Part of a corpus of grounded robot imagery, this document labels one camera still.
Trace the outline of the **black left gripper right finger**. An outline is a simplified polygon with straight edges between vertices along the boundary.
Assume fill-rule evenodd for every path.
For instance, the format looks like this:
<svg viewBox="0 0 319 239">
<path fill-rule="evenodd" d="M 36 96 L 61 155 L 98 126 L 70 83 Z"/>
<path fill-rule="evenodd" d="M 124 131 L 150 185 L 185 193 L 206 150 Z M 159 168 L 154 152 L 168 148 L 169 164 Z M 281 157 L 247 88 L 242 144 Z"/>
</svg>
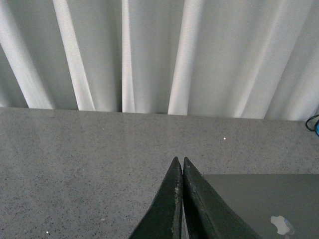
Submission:
<svg viewBox="0 0 319 239">
<path fill-rule="evenodd" d="M 190 239 L 259 239 L 186 157 L 183 203 Z"/>
</svg>

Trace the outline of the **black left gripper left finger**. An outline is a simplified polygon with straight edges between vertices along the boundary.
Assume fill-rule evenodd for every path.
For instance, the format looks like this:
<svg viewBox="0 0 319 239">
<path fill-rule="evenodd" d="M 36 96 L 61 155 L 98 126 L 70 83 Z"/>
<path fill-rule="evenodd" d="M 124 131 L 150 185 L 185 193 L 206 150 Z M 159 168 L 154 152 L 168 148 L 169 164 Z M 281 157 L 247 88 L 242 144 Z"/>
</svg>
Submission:
<svg viewBox="0 0 319 239">
<path fill-rule="evenodd" d="M 131 239 L 179 239 L 182 229 L 183 174 L 175 157 L 155 198 Z"/>
</svg>

